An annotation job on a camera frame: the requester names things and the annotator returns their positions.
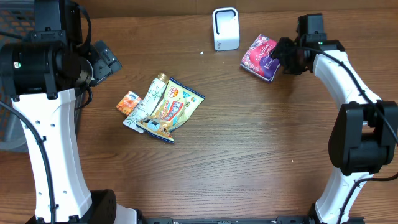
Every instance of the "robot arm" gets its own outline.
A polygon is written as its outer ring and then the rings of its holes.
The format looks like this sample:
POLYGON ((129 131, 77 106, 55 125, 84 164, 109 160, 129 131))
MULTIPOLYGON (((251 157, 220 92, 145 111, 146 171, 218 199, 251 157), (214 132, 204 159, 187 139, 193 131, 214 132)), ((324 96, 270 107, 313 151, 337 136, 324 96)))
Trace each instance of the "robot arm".
MULTIPOLYGON (((379 96, 374 94, 365 85, 362 79, 355 72, 354 68, 348 61, 346 52, 340 50, 327 50, 325 53, 328 53, 334 58, 344 62, 344 64, 354 74, 362 89, 366 92, 366 95, 372 100, 373 103, 376 103, 377 100, 381 100, 379 96)), ((333 97, 336 103, 337 108, 340 109, 342 104, 350 102, 357 102, 359 104, 368 103, 359 93, 347 71, 327 56, 322 54, 317 54, 315 56, 313 72, 315 76, 318 77, 327 87, 330 95, 333 97)))
POLYGON ((313 72, 340 109, 329 140, 329 155, 334 168, 325 191, 315 204, 314 215, 317 223, 336 224, 343 213, 340 223, 347 222, 349 210, 366 182, 355 188, 345 210, 341 211, 351 189, 357 181, 371 178, 382 165, 391 162, 395 141, 383 128, 383 121, 377 118, 374 108, 363 98, 348 71, 321 52, 343 62, 368 98, 384 112, 384 116, 388 116, 395 132, 397 105, 382 102, 355 72, 338 40, 327 40, 321 14, 299 17, 297 32, 295 41, 281 38, 271 57, 279 59, 284 73, 313 72), (366 124, 375 128, 373 133, 362 133, 362 126, 366 124))
POLYGON ((42 155, 35 137, 22 123, 37 199, 35 216, 28 223, 136 224, 137 212, 118 205, 112 190, 88 190, 74 128, 76 97, 105 81, 121 64, 103 41, 90 44, 90 18, 78 4, 69 0, 36 0, 34 7, 35 30, 23 42, 6 44, 0 50, 5 92, 11 96, 13 107, 41 136, 52 176, 54 209, 50 208, 42 155), (89 26, 84 43, 80 12, 89 26))

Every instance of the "snack package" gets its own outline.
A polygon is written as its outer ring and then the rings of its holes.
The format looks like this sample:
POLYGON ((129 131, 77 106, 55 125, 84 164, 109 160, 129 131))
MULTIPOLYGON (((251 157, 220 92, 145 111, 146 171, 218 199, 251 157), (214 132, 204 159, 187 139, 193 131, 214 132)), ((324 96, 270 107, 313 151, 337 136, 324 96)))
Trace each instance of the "snack package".
POLYGON ((131 111, 141 102, 141 98, 134 92, 129 91, 126 96, 118 103, 116 108, 124 113, 125 115, 129 116, 131 111))
POLYGON ((260 34, 244 54, 241 66, 266 82, 272 82, 280 66, 278 59, 269 56, 276 44, 276 41, 260 34))
POLYGON ((167 75, 160 73, 157 78, 154 78, 152 84, 150 84, 149 90, 144 97, 144 99, 134 108, 132 113, 123 121, 123 124, 127 127, 138 131, 139 133, 144 133, 144 130, 137 127, 137 122, 149 117, 154 111, 156 105, 160 101, 169 78, 167 75))
POLYGON ((170 79, 163 100, 146 119, 137 122, 137 126, 149 134, 174 143, 170 133, 185 123, 205 96, 170 79))

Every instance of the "wood grain surface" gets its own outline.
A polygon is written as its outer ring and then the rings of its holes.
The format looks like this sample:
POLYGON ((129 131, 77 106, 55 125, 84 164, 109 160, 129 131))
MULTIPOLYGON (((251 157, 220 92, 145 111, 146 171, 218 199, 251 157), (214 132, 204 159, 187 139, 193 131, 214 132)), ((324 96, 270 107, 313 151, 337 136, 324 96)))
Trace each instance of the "wood grain surface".
MULTIPOLYGON (((294 38, 297 17, 311 13, 240 14, 238 50, 215 52, 210 16, 93 19, 123 69, 93 89, 82 113, 78 147, 91 190, 113 189, 118 203, 147 217, 264 218, 306 214, 332 170, 328 140, 338 109, 313 73, 278 74, 271 84, 239 67, 259 34, 294 38), (123 126, 116 104, 144 96, 164 72, 206 100, 164 143, 123 126)), ((398 10, 323 11, 329 39, 345 46, 363 81, 398 101, 398 10)), ((398 170, 384 166, 378 177, 398 170)), ((398 181, 368 183, 351 214, 397 223, 398 181)), ((34 214, 28 154, 0 152, 0 222, 34 214)))
POLYGON ((239 13, 398 8, 396 0, 76 0, 92 18, 210 15, 220 7, 239 13))

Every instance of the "black cable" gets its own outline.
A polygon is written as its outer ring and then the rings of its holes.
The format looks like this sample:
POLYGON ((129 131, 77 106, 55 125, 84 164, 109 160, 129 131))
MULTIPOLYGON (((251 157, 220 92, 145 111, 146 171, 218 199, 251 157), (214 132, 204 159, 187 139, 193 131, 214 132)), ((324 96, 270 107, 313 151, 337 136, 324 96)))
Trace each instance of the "black cable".
POLYGON ((55 210, 57 209, 55 206, 55 197, 54 197, 54 187, 52 183, 52 176, 50 170, 49 159, 47 157, 47 153, 44 148, 44 143, 40 134, 37 132, 36 128, 33 124, 20 112, 15 110, 13 107, 9 106, 7 103, 0 100, 0 106, 4 107, 5 109, 9 110, 12 114, 17 116, 29 129, 32 131, 33 136, 36 139, 37 145, 39 145, 40 152, 42 153, 45 175, 47 177, 47 185, 49 188, 49 197, 50 197, 50 213, 51 213, 51 224, 55 223, 55 210))
MULTIPOLYGON (((318 53, 318 54, 323 54, 324 56, 332 59, 334 62, 336 62, 343 69, 345 69, 347 71, 349 77, 352 79, 352 81, 354 82, 355 86, 357 87, 358 91, 360 92, 361 96, 376 110, 377 115, 383 120, 384 124, 388 127, 388 130, 389 130, 390 134, 392 135, 392 137, 394 138, 394 140, 395 140, 395 142, 396 142, 396 144, 398 146, 397 134, 395 133, 395 131, 391 127, 390 123, 387 121, 386 117, 384 117, 383 113, 379 110, 379 108, 377 108, 377 106, 365 94, 365 91, 362 89, 361 85, 358 83, 358 81, 355 78, 355 76, 352 73, 352 71, 343 62, 341 62, 337 58, 335 58, 335 57, 331 56, 330 54, 325 53, 325 52, 323 52, 321 50, 313 49, 313 48, 310 48, 310 47, 297 47, 297 48, 301 49, 301 50, 309 50, 309 51, 312 51, 312 52, 315 52, 315 53, 318 53)), ((353 196, 355 189, 360 185, 360 183, 366 182, 366 181, 386 182, 386 181, 395 180, 396 178, 398 178, 398 172, 395 175, 391 176, 391 177, 386 177, 386 178, 374 178, 374 177, 371 177, 371 178, 364 178, 364 179, 361 179, 361 180, 355 182, 355 184, 351 188, 351 190, 350 190, 350 192, 349 192, 349 194, 348 194, 346 200, 344 201, 344 204, 343 204, 343 206, 342 206, 342 208, 340 210, 340 214, 339 214, 339 217, 338 217, 337 224, 340 224, 341 219, 343 218, 343 215, 344 215, 344 210, 346 209, 349 200, 353 196)))
POLYGON ((89 105, 93 101, 93 91, 91 90, 91 88, 89 86, 87 87, 86 90, 87 90, 87 93, 88 93, 88 99, 87 99, 86 103, 81 105, 81 106, 79 106, 79 107, 76 107, 75 110, 82 109, 85 106, 89 105))
POLYGON ((86 9, 83 6, 78 6, 78 8, 79 8, 80 12, 86 18, 87 24, 88 24, 88 32, 87 32, 86 40, 83 44, 81 44, 77 48, 77 51, 79 52, 79 54, 84 55, 88 52, 88 50, 90 49, 90 45, 91 45, 91 21, 90 21, 90 17, 88 15, 86 9))
POLYGON ((19 39, 19 40, 22 40, 22 38, 24 38, 21 35, 11 34, 11 33, 3 32, 3 31, 0 31, 0 35, 6 36, 6 37, 12 37, 12 38, 19 39))

